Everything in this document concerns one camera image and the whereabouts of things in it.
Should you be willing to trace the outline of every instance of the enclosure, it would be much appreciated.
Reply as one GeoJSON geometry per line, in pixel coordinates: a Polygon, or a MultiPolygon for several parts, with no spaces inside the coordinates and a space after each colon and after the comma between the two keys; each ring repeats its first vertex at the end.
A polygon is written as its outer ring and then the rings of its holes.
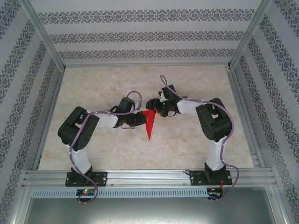
{"type": "Polygon", "coordinates": [[[0,5],[0,223],[299,223],[298,0],[0,5]],[[107,111],[132,90],[145,110],[160,75],[232,114],[231,194],[211,203],[218,185],[192,185],[185,172],[204,170],[208,142],[197,117],[177,114],[156,116],[150,140],[144,126],[96,129],[88,158],[105,187],[79,204],[59,127],[76,106],[107,111]]]}

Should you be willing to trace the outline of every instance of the metal sheet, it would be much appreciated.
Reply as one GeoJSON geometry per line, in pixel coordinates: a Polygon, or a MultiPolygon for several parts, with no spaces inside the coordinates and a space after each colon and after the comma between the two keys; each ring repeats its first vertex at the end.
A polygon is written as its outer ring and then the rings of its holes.
{"type": "Polygon", "coordinates": [[[271,224],[264,188],[237,188],[219,203],[204,198],[105,198],[81,205],[75,199],[32,198],[27,224],[271,224]]]}

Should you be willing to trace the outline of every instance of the black mounting plate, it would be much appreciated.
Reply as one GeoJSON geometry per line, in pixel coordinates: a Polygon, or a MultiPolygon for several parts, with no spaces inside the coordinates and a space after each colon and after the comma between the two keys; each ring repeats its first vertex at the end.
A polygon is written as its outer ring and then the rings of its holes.
{"type": "MultiPolygon", "coordinates": [[[[107,174],[108,172],[92,172],[92,180],[95,181],[98,187],[105,187],[107,183],[107,174]]],[[[76,181],[74,179],[73,172],[68,172],[65,181],[66,187],[92,187],[94,186],[91,182],[88,184],[76,181]]]]}
{"type": "Polygon", "coordinates": [[[223,181],[223,185],[233,184],[230,172],[228,170],[225,170],[221,176],[215,178],[212,180],[212,182],[209,182],[209,180],[206,178],[204,170],[191,170],[188,175],[190,175],[191,186],[220,185],[221,179],[223,181]]]}

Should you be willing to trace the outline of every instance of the robotic arm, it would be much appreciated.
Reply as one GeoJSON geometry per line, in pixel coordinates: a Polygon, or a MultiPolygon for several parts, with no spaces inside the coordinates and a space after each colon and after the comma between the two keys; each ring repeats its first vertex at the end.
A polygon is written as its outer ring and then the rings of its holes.
{"type": "MultiPolygon", "coordinates": [[[[129,113],[132,108],[135,109],[137,104],[138,102],[135,104],[130,98],[124,97],[118,106],[114,106],[108,112],[93,114],[86,121],[81,134],[72,148],[71,156],[74,165],[90,179],[93,176],[93,168],[87,157],[86,146],[89,143],[94,130],[100,127],[117,128],[122,127],[124,124],[133,129],[135,126],[145,124],[147,118],[142,111],[136,111],[125,115],[115,115],[129,113]]],[[[79,126],[82,125],[89,113],[90,111],[78,106],[60,126],[58,136],[61,138],[62,142],[67,145],[68,149],[70,149],[70,146],[80,129],[79,126]]],[[[71,168],[72,180],[83,186],[87,185],[89,181],[77,172],[74,165],[71,168]]]]}
{"type": "MultiPolygon", "coordinates": [[[[159,92],[160,99],[155,98],[147,102],[146,108],[156,110],[162,117],[167,117],[170,111],[176,113],[186,113],[198,116],[201,128],[209,141],[209,156],[205,163],[205,177],[209,182],[218,181],[226,170],[226,166],[221,161],[221,146],[232,129],[232,124],[227,114],[220,108],[189,101],[180,98],[164,87],[159,92]]],[[[220,99],[214,98],[210,102],[217,103],[224,107],[220,99]]],[[[226,142],[224,143],[223,154],[225,153],[226,142]]]]}

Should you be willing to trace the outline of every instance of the perforated metal strip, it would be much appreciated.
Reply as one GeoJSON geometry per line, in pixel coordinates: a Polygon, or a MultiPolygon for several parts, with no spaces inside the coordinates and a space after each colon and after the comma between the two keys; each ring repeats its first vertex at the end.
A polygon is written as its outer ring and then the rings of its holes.
{"type": "MultiPolygon", "coordinates": [[[[76,189],[35,189],[32,198],[75,198],[76,189]]],[[[99,189],[100,198],[207,197],[206,188],[99,189]]]]}

